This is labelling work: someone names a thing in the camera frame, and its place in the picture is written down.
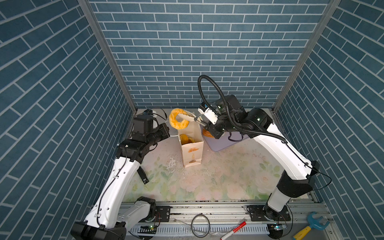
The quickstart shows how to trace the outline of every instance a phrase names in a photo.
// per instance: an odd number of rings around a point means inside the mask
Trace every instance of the floral tablecloth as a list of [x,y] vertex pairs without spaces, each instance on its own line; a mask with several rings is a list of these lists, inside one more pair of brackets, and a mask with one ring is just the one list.
[[283,171],[272,155],[252,139],[220,152],[213,152],[205,143],[202,164],[184,168],[177,137],[160,142],[146,155],[142,168],[149,183],[144,185],[136,173],[125,202],[134,202],[140,196],[156,201],[266,200]]

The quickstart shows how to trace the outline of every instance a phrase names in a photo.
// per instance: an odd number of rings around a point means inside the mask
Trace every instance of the paper bag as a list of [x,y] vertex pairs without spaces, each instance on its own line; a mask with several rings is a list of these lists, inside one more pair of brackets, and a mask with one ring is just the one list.
[[[188,112],[189,116],[196,117],[193,113]],[[185,134],[188,137],[195,139],[195,143],[187,143],[181,145],[180,135]],[[197,122],[190,121],[188,126],[184,129],[178,130],[179,144],[181,147],[181,152],[183,155],[184,167],[190,167],[194,165],[201,164],[201,159],[203,156],[203,136],[201,135],[200,126]]]

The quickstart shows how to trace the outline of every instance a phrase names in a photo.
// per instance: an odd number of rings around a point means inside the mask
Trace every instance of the black ring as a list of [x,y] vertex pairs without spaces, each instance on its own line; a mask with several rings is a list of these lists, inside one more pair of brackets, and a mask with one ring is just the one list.
[[[195,219],[199,216],[202,216],[203,218],[205,218],[207,221],[208,221],[208,231],[206,233],[204,233],[204,235],[197,235],[195,233],[195,230],[193,229],[193,222],[195,221]],[[193,219],[192,219],[192,222],[191,222],[191,230],[192,230],[192,233],[193,235],[195,235],[195,237],[198,237],[198,238],[204,238],[208,235],[208,233],[211,231],[211,223],[209,222],[209,219],[203,215],[203,214],[197,214]]]

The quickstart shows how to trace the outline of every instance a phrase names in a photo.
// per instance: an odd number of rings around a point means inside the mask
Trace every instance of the tiled wall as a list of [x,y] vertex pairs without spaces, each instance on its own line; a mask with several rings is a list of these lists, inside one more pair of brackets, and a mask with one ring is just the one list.
[[[244,106],[272,107],[328,0],[92,0],[139,107],[198,106],[211,76]],[[204,83],[209,100],[218,99]]]
[[77,0],[0,1],[0,239],[69,239],[132,111]]
[[384,1],[342,0],[278,110],[332,178],[318,196],[345,239],[384,239],[383,12]]

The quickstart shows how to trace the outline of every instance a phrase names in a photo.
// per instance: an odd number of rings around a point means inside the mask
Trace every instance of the black mounting plate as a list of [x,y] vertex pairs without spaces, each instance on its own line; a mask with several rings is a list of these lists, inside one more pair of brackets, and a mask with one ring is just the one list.
[[160,222],[169,222],[170,206],[156,206],[155,215],[157,213],[160,213]]
[[[249,216],[251,217],[251,221],[253,222],[261,222],[261,221],[270,221],[264,216],[263,211],[264,205],[250,205],[247,206],[247,211],[249,212]],[[291,220],[291,215],[289,215],[287,206],[284,206],[281,210],[280,214],[280,222],[286,222]]]

